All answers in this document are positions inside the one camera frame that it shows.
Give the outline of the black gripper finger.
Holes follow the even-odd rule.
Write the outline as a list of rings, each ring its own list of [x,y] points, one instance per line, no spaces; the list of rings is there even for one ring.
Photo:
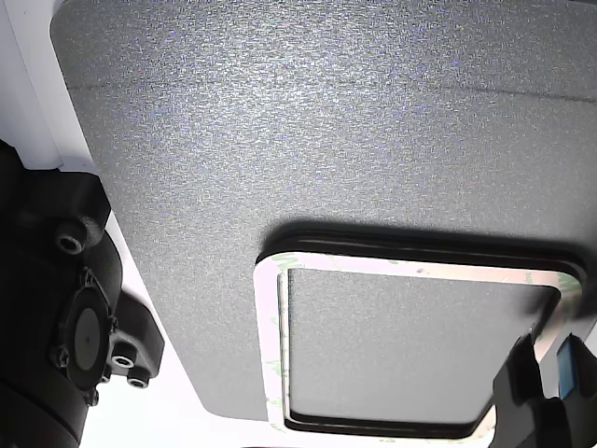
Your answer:
[[[547,398],[534,339],[519,337],[493,379],[493,446],[568,447],[570,429],[561,399]]]
[[[569,334],[558,350],[559,395],[573,447],[596,446],[596,356]]]

